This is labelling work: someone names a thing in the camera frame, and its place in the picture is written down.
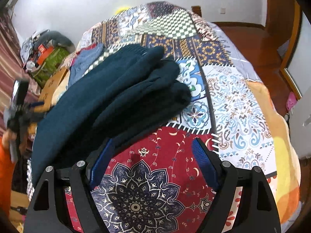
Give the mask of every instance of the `folded clothing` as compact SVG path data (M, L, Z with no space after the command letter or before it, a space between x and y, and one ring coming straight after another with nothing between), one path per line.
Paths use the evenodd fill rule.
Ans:
M74 63L70 70L68 88L72 86L76 81L82 78L85 71L90 65L98 59L102 54L104 44L98 44L92 49L82 50L78 57L74 60Z
M120 152L188 105L190 90L176 80L179 66L163 55L162 46L125 46L63 94L38 124L34 185L48 165L71 167L106 137Z

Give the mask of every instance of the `person's hand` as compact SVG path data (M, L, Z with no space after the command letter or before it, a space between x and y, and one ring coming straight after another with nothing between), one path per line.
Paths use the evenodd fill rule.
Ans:
M28 134L26 133L23 138L21 138L21 144L19 146L21 154L23 154L26 150L26 145L27 145L27 138ZM10 141L15 141L16 140L16 133L12 132L11 130L7 130L4 132L2 136L2 147L4 150L9 151L10 150Z

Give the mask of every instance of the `wooden door frame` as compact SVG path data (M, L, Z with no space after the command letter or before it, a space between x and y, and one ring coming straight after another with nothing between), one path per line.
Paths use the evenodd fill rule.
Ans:
M284 76L285 80L288 82L290 88L293 90L297 100L299 100L302 97L302 95L300 90L298 89L296 82L294 81L293 77L290 75L288 71L288 66L290 65L290 62L293 58L299 40L301 30L301 20L302 20L302 10L298 2L295 0L293 30L287 51L285 52L284 59L282 60L281 63L280 72Z

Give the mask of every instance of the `curtain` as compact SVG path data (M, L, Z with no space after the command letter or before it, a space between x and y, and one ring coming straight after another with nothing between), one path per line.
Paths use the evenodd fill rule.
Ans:
M38 84L22 68L20 50L8 10L4 8L0 11L0 135L4 132L3 111L10 104L14 80L16 78L30 80L26 97L28 102L36 101L40 93Z

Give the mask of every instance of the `gray-blue cloth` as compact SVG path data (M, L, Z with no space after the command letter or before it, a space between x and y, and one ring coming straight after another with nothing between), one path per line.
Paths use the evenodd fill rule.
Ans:
M78 55L74 64L71 67L68 81L68 88L72 86L72 84L74 84L76 81L82 78L85 71L102 54L103 49L104 44L98 44L96 47L90 50L82 50L80 52L80 54Z

